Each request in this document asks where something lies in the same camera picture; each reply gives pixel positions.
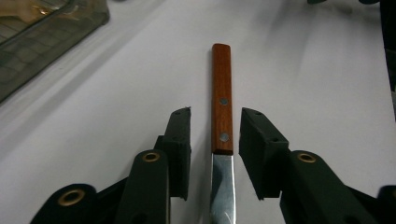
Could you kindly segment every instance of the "metal rivet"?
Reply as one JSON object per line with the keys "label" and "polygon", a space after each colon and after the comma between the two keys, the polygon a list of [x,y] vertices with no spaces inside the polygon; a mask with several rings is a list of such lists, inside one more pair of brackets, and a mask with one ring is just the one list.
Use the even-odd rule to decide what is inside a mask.
{"label": "metal rivet", "polygon": [[59,199],[60,206],[70,206],[81,201],[85,196],[85,191],[82,189],[71,189],[64,193]]}
{"label": "metal rivet", "polygon": [[159,159],[160,159],[160,154],[155,153],[155,152],[150,152],[143,156],[143,161],[146,161],[146,162],[153,162],[153,161],[157,161]]}
{"label": "metal rivet", "polygon": [[220,141],[221,142],[227,142],[228,140],[230,140],[230,136],[228,136],[227,133],[221,133],[220,134]]}
{"label": "metal rivet", "polygon": [[221,98],[220,99],[220,104],[221,105],[227,105],[228,104],[228,100],[226,98]]}
{"label": "metal rivet", "polygon": [[312,155],[309,155],[307,153],[298,154],[298,159],[300,161],[309,162],[309,163],[313,163],[313,162],[317,161],[317,159],[315,157],[313,157]]}

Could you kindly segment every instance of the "stainless steel blade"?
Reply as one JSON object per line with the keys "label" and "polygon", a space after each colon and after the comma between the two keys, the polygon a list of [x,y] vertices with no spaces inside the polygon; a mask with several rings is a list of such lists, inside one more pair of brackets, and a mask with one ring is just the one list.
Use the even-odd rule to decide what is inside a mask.
{"label": "stainless steel blade", "polygon": [[211,223],[235,224],[233,156],[212,154],[212,191],[210,196]]}

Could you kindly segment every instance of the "black plastic part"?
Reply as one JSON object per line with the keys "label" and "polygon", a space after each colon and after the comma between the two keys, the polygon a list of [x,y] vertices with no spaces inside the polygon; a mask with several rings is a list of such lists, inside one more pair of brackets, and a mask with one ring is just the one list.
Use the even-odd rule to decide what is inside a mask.
{"label": "black plastic part", "polygon": [[307,0],[307,3],[309,5],[314,5],[314,4],[318,4],[318,3],[322,3],[325,2],[326,0]]}
{"label": "black plastic part", "polygon": [[384,224],[396,223],[396,186],[382,187],[377,199],[382,222]]}
{"label": "black plastic part", "polygon": [[134,158],[115,224],[168,224],[170,218],[168,159],[161,150]]}
{"label": "black plastic part", "polygon": [[307,214],[306,223],[377,223],[320,156],[291,152],[288,174],[295,196]]}
{"label": "black plastic part", "polygon": [[282,191],[280,208],[286,224],[305,224],[308,217],[294,191]]}
{"label": "black plastic part", "polygon": [[359,2],[361,2],[364,5],[371,5],[371,4],[378,3],[379,0],[359,0]]}
{"label": "black plastic part", "polygon": [[127,179],[124,178],[97,193],[97,203],[93,208],[92,218],[95,224],[113,223]]}
{"label": "black plastic part", "polygon": [[93,223],[92,208],[96,202],[95,189],[86,184],[73,184],[57,190],[41,207],[32,224]]}
{"label": "black plastic part", "polygon": [[288,140],[263,113],[248,108],[242,109],[240,134],[239,155],[257,197],[279,197],[290,153]]}
{"label": "black plastic part", "polygon": [[169,161],[169,189],[171,197],[187,200],[191,163],[189,107],[172,113],[165,135],[154,146],[166,153]]}

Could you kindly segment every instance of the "plastic container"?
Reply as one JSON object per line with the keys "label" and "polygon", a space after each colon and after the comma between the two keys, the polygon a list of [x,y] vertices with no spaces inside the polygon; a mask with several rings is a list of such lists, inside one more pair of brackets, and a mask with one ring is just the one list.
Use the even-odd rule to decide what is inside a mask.
{"label": "plastic container", "polygon": [[30,4],[0,7],[0,102],[109,19],[106,0],[0,1]]}

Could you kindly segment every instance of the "white table surface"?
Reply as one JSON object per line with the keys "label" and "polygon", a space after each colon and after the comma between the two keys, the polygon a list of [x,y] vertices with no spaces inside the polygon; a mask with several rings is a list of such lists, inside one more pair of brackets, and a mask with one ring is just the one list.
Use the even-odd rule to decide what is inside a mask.
{"label": "white table surface", "polygon": [[[28,223],[57,189],[102,190],[191,106],[189,199],[172,223],[208,223],[211,47],[232,47],[233,128],[264,113],[290,149],[319,154],[372,196],[396,184],[396,126],[379,4],[329,0],[127,0],[111,21],[0,106],[0,222]],[[234,142],[238,152],[238,143]],[[235,154],[237,222],[284,223]]]}

